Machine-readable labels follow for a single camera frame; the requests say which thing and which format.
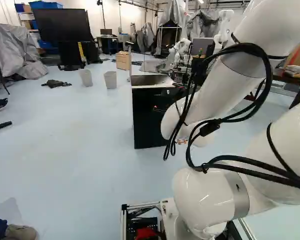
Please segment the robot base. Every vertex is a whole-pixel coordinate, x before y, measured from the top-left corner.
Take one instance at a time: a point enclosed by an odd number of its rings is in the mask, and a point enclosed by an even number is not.
[[[160,209],[156,211],[158,221],[161,223],[158,231],[161,233],[165,233],[166,240],[200,240],[195,235],[193,235],[185,225],[185,223],[179,217],[179,212],[176,208],[176,204],[173,198],[163,199],[160,202],[151,202],[151,203],[143,203],[137,205],[122,205],[121,209],[121,240],[127,240],[127,232],[131,231],[128,229],[127,223],[131,219],[130,213],[133,211],[144,211],[147,212],[147,209]],[[243,219],[239,219],[239,222],[247,234],[248,239],[255,240],[255,237],[251,233],[249,226]],[[216,238],[216,240],[226,240],[226,239],[234,239],[234,240],[242,240],[235,224],[230,221],[226,225],[226,230]]]

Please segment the white trash can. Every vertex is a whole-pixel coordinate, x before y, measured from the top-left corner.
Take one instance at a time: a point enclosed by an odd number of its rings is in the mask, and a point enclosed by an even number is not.
[[[116,89],[117,88],[117,72],[116,71],[107,71],[103,74],[104,81],[107,89]]]
[[[91,72],[88,69],[79,70],[79,75],[82,79],[82,83],[85,87],[92,87],[94,83],[92,82]]]

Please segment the blue bin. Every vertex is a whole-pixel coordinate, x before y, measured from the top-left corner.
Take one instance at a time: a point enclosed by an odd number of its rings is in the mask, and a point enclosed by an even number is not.
[[[63,9],[64,6],[57,2],[31,1],[29,5],[32,9]]]
[[[42,49],[54,49],[55,47],[52,46],[51,42],[42,41],[41,39],[38,40],[38,44]]]
[[[33,29],[38,29],[37,21],[36,20],[31,20],[31,25]]]
[[[23,3],[15,3],[14,6],[17,13],[23,13],[25,11]]]

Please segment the monitor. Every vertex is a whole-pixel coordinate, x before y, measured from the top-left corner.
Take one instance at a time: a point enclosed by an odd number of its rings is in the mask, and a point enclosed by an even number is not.
[[[41,39],[46,42],[91,41],[88,13],[84,9],[33,9]]]
[[[112,29],[100,29],[100,34],[101,35],[111,35]]]
[[[213,37],[195,37],[193,38],[192,43],[192,56],[199,55],[200,49],[202,49],[202,54],[206,55],[209,46],[214,44],[214,39]]]

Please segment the light blue floor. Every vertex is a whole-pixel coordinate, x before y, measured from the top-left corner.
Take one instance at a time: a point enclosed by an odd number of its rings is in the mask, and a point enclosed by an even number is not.
[[[143,58],[135,54],[132,60]],[[132,67],[134,74],[144,74]],[[49,67],[41,79],[9,87],[9,104],[0,111],[0,123],[13,121],[0,130],[0,204],[14,198],[15,205],[5,210],[20,213],[19,222],[34,226],[42,240],[119,239],[121,204],[171,197],[172,178],[186,166],[185,146],[178,146],[166,162],[163,147],[134,149],[128,71],[111,61],[86,69],[92,72],[93,87],[83,87],[77,71]],[[106,71],[117,71],[117,89],[106,89]],[[72,86],[42,87],[49,79]],[[1,89],[0,98],[5,97]],[[242,154],[292,100],[272,93],[252,119],[224,124],[213,144],[193,149],[195,163]],[[251,216],[248,222],[258,239],[300,239],[300,207]]]

